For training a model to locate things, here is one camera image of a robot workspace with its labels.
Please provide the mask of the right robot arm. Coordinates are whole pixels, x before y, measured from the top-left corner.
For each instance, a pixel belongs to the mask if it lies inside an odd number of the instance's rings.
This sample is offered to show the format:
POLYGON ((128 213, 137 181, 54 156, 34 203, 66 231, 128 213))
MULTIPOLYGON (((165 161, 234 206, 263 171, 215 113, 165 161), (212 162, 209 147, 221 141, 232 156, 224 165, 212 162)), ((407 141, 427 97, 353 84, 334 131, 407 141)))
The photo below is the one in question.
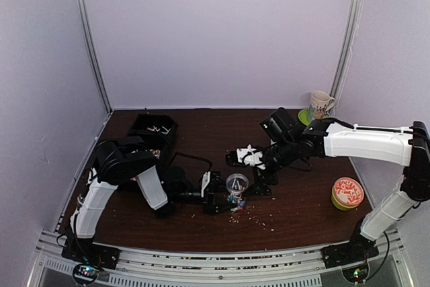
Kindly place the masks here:
POLYGON ((378 239, 416 204, 429 200, 429 133, 423 122, 383 128, 325 118, 304 126, 279 108, 260 125, 273 144, 253 149, 248 160, 268 172, 311 157, 354 157, 402 166, 402 182, 364 217, 358 236, 345 245, 344 254, 351 261, 360 260, 370 250, 370 241, 378 239))

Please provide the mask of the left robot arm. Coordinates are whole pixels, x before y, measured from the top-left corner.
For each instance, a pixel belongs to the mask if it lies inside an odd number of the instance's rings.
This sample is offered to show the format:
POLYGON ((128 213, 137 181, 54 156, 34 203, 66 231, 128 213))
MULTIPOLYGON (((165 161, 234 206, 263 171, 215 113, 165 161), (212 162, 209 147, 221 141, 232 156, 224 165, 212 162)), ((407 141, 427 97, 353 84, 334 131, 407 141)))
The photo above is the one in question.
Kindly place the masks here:
POLYGON ((176 203, 202 205, 208 215, 236 206, 231 200, 217 198, 226 192, 219 172, 208 169, 194 185, 187 180, 182 167, 160 169, 155 152, 139 136, 98 144, 86 186, 77 198, 77 207, 66 229, 71 253, 83 263, 93 261, 97 255, 91 242, 109 199, 120 186, 138 189, 158 218, 173 214, 176 203))

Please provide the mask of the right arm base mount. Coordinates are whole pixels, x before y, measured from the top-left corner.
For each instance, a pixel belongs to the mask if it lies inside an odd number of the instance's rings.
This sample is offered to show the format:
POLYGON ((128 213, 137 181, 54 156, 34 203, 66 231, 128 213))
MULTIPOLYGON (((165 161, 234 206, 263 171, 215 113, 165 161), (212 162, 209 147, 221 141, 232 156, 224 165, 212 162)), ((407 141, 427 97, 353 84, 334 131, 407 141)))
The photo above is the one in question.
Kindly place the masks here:
POLYGON ((379 250, 375 241, 361 235, 359 221, 348 242, 329 245, 321 249, 325 267, 342 267, 343 277, 352 284, 364 284, 371 277, 369 260, 378 256, 379 250))

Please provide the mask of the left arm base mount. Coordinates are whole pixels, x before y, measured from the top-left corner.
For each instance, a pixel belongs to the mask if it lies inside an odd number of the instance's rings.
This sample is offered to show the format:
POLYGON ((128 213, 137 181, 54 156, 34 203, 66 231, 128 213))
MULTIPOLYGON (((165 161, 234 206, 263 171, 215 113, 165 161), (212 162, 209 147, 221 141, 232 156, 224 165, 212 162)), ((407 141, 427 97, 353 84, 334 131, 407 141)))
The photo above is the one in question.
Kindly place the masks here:
POLYGON ((120 250, 93 242, 93 239, 78 239, 70 227, 56 238, 62 248, 61 256, 77 262, 72 269, 72 279, 79 286, 88 286, 104 278, 108 270, 116 269, 120 250))

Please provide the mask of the black three-compartment candy bin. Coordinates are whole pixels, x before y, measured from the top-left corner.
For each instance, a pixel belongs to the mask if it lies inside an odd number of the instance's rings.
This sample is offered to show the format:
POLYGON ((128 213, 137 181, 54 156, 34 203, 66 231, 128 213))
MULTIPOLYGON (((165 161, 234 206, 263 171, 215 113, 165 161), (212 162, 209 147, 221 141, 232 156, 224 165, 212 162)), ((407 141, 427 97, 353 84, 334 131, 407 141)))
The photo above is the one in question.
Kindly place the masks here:
POLYGON ((138 114, 128 131, 128 136, 139 136, 149 150, 161 150, 161 157, 157 159, 157 170, 163 172, 171 154, 178 128, 178 123, 166 114, 138 114), (146 128, 149 126, 165 126, 171 128, 171 131, 168 135, 163 135, 148 131, 146 128))

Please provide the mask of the clear jar lid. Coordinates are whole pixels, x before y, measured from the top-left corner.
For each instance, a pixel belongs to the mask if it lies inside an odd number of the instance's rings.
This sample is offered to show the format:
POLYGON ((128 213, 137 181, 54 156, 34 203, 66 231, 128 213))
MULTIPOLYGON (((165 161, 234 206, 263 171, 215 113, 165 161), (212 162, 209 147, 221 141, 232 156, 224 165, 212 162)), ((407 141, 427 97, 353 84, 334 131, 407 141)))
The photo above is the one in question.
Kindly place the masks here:
POLYGON ((242 173, 233 173, 226 178, 226 189, 231 194, 242 194, 248 187, 249 180, 242 173))

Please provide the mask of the clear plastic jar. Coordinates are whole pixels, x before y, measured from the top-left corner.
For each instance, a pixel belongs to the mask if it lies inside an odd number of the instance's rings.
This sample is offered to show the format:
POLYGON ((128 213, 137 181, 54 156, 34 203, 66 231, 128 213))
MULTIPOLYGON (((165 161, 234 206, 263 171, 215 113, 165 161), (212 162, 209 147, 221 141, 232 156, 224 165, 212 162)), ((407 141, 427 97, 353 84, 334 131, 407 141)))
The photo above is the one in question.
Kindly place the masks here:
POLYGON ((233 173, 226 179, 226 189, 228 191, 228 201, 233 204, 231 212, 242 210, 245 206, 245 191, 249 187, 248 178, 242 173, 233 173))

